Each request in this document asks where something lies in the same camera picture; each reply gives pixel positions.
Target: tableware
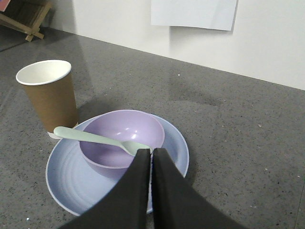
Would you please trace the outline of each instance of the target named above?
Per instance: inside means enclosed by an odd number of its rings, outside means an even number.
[[[149,146],[144,145],[142,143],[133,142],[133,141],[119,141],[101,135],[95,135],[85,131],[67,128],[64,126],[56,127],[54,129],[54,134],[58,137],[71,139],[71,140],[94,142],[94,143],[117,146],[123,149],[126,153],[128,153],[131,156],[135,156],[138,149],[150,149],[150,151],[152,152],[152,149]]]
[[[166,120],[154,116],[162,124],[166,148],[180,173],[185,176],[189,166],[189,152],[181,133]],[[79,124],[76,129],[83,130],[94,117]],[[93,171],[83,159],[77,142],[60,140],[52,150],[47,167],[46,182],[55,201],[73,215],[79,216],[101,198],[118,182]],[[149,193],[147,213],[152,212],[152,199]]]
[[[74,127],[78,114],[73,91],[71,64],[47,60],[30,64],[16,74],[44,128],[52,138],[57,126]]]
[[[117,110],[100,115],[84,131],[120,141],[135,141],[160,148],[164,128],[151,114],[137,110]],[[129,167],[133,157],[123,149],[106,144],[80,141],[80,148],[89,166],[96,172],[117,179]]]

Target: speckled countertop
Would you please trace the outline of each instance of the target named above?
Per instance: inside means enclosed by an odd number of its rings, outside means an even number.
[[[81,122],[117,109],[163,117],[188,143],[187,180],[216,208],[250,229],[305,228],[305,91],[61,31],[45,34],[0,52],[0,228],[57,228],[74,218],[45,181],[57,140],[15,81],[20,68],[46,59],[72,63]]]

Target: mint green spoon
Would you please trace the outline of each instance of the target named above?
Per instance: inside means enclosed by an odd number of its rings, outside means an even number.
[[[101,135],[95,135],[81,130],[71,129],[64,126],[58,126],[54,129],[54,134],[61,138],[85,141],[85,142],[95,142],[102,143],[112,146],[118,146],[126,151],[131,156],[135,156],[138,149],[149,149],[153,151],[149,146],[142,143],[133,141],[119,141],[112,138],[104,137]]]

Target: white wall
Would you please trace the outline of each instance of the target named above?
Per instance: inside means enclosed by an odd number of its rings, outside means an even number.
[[[151,26],[150,0],[52,0],[51,27],[305,90],[305,2],[240,0],[234,30]]]

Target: wooden stand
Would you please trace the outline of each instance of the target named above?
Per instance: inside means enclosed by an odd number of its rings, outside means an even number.
[[[0,25],[27,34],[25,39],[29,42],[34,36],[43,39],[39,27],[51,7],[48,1],[11,0],[7,9],[0,13]]]

